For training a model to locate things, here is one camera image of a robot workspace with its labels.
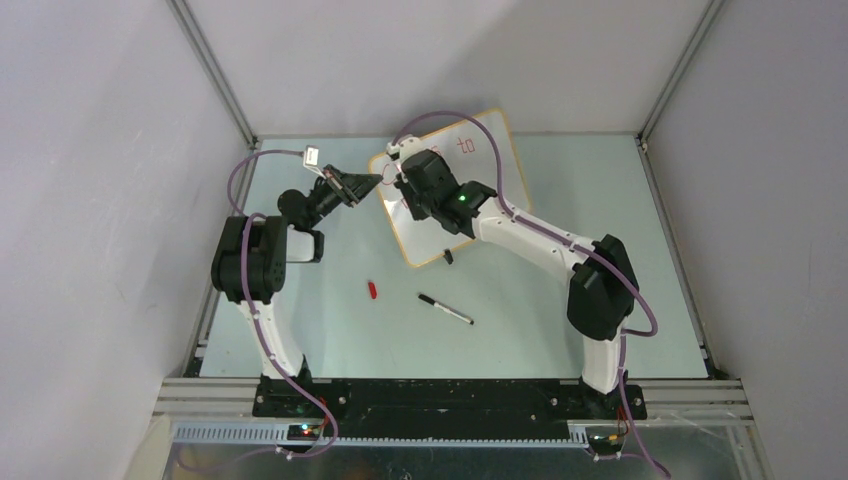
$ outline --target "table surface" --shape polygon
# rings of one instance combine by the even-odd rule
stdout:
[[[365,172],[388,138],[266,140],[263,149],[320,147],[319,163]],[[703,378],[694,327],[634,139],[627,135],[514,138],[534,214],[563,229],[627,247],[659,334],[631,338],[634,378]],[[246,212],[276,214],[277,197],[308,189],[314,174],[294,157],[256,168]],[[320,264],[289,264],[281,300],[313,376],[374,378],[578,378],[580,335],[566,319],[567,292],[547,272],[500,247],[474,242],[455,263],[411,268],[377,195],[339,207],[318,229]],[[368,281],[377,287],[372,300]],[[419,292],[472,316],[468,326],[417,299]],[[648,329],[638,306],[628,326]],[[259,351],[235,305],[219,299],[201,376],[257,377]]]

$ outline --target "white wall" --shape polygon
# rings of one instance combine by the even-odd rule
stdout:
[[[649,154],[779,479],[845,478],[848,3],[729,2]]]
[[[0,105],[0,477],[120,478],[244,149],[161,0],[3,2]]]
[[[438,108],[635,132],[707,0],[190,2],[259,134],[393,133]]]

